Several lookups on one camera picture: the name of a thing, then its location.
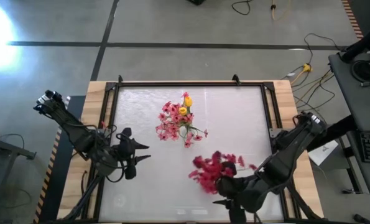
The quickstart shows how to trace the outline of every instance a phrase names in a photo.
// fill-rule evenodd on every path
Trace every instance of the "desk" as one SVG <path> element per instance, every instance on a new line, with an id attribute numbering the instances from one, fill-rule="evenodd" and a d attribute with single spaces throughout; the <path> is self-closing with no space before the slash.
<path id="1" fill-rule="evenodd" d="M 322 139 L 316 139 L 308 147 L 308 150 L 347 134 L 351 143 L 351 150 L 370 191 L 370 163 L 365 163 L 361 160 L 361 145 L 358 142 L 359 136 L 355 132 L 370 131 L 370 87 L 360 87 L 360 82 L 355 80 L 351 75 L 351 64 L 342 62 L 338 54 L 331 55 L 328 58 L 351 115 L 330 126 L 327 136 Z M 355 60 L 369 59 L 370 54 L 360 54 L 355 58 Z"/>
<path id="2" fill-rule="evenodd" d="M 292 117 L 297 114 L 297 109 L 295 107 L 294 99 L 292 96 L 292 90 L 290 83 L 287 80 L 284 81 L 271 81 L 274 82 L 274 88 L 277 98 L 277 104 L 279 106 L 279 112 L 282 120 L 283 128 L 293 128 L 294 124 L 292 122 Z M 83 113 L 81 116 L 81 121 L 84 124 L 94 124 L 98 125 L 100 111 L 103 102 L 104 89 L 106 82 L 91 82 L 85 98 L 85 104 L 83 107 Z M 105 116 L 105 122 L 108 122 L 108 117 L 110 114 L 111 102 L 113 101 L 113 96 L 108 98 L 107 112 Z M 272 106 L 272 102 L 268 100 L 269 107 Z M 90 161 L 84 161 L 79 156 L 75 156 L 71 162 L 68 170 L 68 175 L 65 183 L 65 188 L 63 191 L 62 200 L 60 203 L 58 218 L 62 218 L 67 215 L 73 206 L 81 197 L 81 178 L 84 170 L 90 169 Z M 312 210 L 319 216 L 323 217 L 323 211 L 320 205 L 320 199 L 315 185 L 315 180 L 313 178 L 312 167 L 306 152 L 304 152 L 297 161 L 297 170 L 294 174 L 294 182 L 297 190 Z M 96 190 L 93 192 L 91 198 L 90 207 L 88 210 L 88 216 L 93 216 L 93 210 L 95 207 Z"/>

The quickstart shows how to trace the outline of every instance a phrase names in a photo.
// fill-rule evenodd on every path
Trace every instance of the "flower bouquet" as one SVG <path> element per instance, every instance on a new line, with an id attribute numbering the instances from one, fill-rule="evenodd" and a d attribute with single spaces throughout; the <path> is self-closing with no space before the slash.
<path id="1" fill-rule="evenodd" d="M 164 104 L 162 107 L 163 113 L 159 114 L 161 124 L 155 127 L 155 131 L 160 140 L 164 141 L 168 139 L 175 141 L 181 137 L 185 142 L 185 148 L 189 148 L 193 144 L 192 140 L 201 141 L 203 136 L 200 134 L 203 133 L 204 137 L 207 137 L 208 132 L 193 127 L 194 115 L 190 112 L 193 100 L 187 92 L 182 97 L 182 104 L 173 104 L 171 101 Z"/>
<path id="2" fill-rule="evenodd" d="M 217 194 L 218 190 L 215 187 L 216 180 L 223 175 L 229 177 L 236 175 L 235 164 L 246 168 L 243 157 L 239 156 L 236 159 L 234 154 L 222 154 L 216 151 L 211 159 L 203 159 L 201 156 L 196 156 L 193 160 L 193 165 L 197 170 L 191 172 L 189 178 L 197 181 L 206 193 Z M 249 164 L 248 167 L 252 170 L 257 169 L 254 164 Z"/>

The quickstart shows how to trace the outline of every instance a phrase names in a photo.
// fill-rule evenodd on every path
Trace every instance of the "gray floor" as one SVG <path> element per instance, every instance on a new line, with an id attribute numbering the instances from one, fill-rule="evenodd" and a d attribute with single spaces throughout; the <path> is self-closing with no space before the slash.
<path id="1" fill-rule="evenodd" d="M 338 45 L 356 40 L 340 0 L 293 0 L 290 14 L 281 21 L 270 19 L 270 1 L 253 0 L 248 16 L 236 14 L 232 0 L 206 0 L 195 7 L 185 0 L 120 0 L 110 42 L 213 43 L 305 45 L 304 36 L 315 32 Z M 277 13 L 286 5 L 277 1 Z M 113 0 L 0 0 L 0 43 L 3 40 L 100 42 Z M 309 37 L 311 45 L 331 45 Z M 328 70 L 327 56 L 334 51 L 313 51 L 313 72 L 308 80 Z M 91 77 L 97 47 L 6 47 L 0 45 L 0 135 L 20 133 L 26 148 L 37 151 L 34 161 L 18 159 L 9 185 L 29 191 L 30 205 L 0 209 L 0 218 L 30 223 L 45 175 L 57 125 L 39 116 L 32 107 L 46 90 L 63 95 L 84 95 Z M 308 62 L 306 50 L 234 49 L 147 49 L 107 48 L 98 80 L 228 80 L 279 79 Z M 319 112 L 328 123 L 349 114 L 335 79 L 325 87 L 336 94 Z M 302 96 L 307 88 L 295 92 Z M 318 90 L 313 106 L 329 99 Z M 19 144 L 19 140 L 7 141 Z M 342 195 L 349 187 L 345 171 L 326 172 L 328 180 L 314 168 L 325 216 L 351 222 L 354 213 L 370 218 L 370 197 Z M 7 194 L 9 203 L 24 196 Z"/>

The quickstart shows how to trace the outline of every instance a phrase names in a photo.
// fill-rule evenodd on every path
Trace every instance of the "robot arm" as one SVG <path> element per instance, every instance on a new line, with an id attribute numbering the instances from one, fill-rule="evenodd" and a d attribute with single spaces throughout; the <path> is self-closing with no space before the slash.
<path id="1" fill-rule="evenodd" d="M 276 153 L 268 157 L 254 175 L 242 178 L 224 176 L 216 181 L 219 194 L 227 200 L 214 203 L 229 209 L 231 221 L 245 222 L 242 209 L 256 213 L 269 192 L 279 194 L 288 185 L 303 150 L 317 136 L 326 133 L 325 124 L 312 113 L 301 112 L 295 118 L 298 120 L 296 127 L 289 132 L 282 131 L 273 139 L 272 147 L 277 150 Z"/>
<path id="2" fill-rule="evenodd" d="M 109 141 L 102 132 L 97 130 L 96 126 L 84 125 L 66 110 L 62 96 L 56 91 L 47 90 L 37 100 L 37 106 L 34 109 L 56 121 L 67 133 L 77 153 L 84 160 L 91 159 L 100 175 L 107 176 L 115 169 L 125 168 L 126 179 L 131 179 L 136 175 L 135 165 L 149 157 L 134 157 L 136 149 L 149 147 L 139 144 L 135 139 L 130 139 L 130 128 L 125 128 L 122 133 L 117 134 L 116 137 L 120 139 L 120 144 L 110 146 Z M 127 166 L 123 167 L 123 161 L 127 162 Z"/>

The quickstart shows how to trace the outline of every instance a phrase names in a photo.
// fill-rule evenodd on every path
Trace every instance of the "white table surface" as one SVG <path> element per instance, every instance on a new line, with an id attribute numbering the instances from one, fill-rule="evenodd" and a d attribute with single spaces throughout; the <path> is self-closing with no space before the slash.
<path id="1" fill-rule="evenodd" d="M 167 101 L 182 103 L 187 91 L 193 98 L 193 125 L 207 129 L 206 139 L 190 148 L 183 140 L 160 141 L 155 127 L 157 118 Z M 137 155 L 152 155 L 137 165 L 137 176 L 119 183 L 105 181 L 101 222 L 133 221 L 229 221 L 228 211 L 222 205 L 212 204 L 221 200 L 220 195 L 206 194 L 198 183 L 188 178 L 195 170 L 195 156 L 210 157 L 215 151 L 243 156 L 245 162 L 259 165 L 271 154 L 269 133 L 258 86 L 241 87 L 128 87 L 120 88 L 114 124 L 118 131 L 132 128 L 132 138 L 150 146 L 137 151 Z M 113 138 L 112 144 L 119 140 Z M 237 175 L 251 175 L 252 170 Z M 112 180 L 121 175 L 116 170 Z M 253 215 L 247 213 L 247 219 Z M 258 211 L 262 220 L 283 220 L 280 198 L 269 193 Z"/>

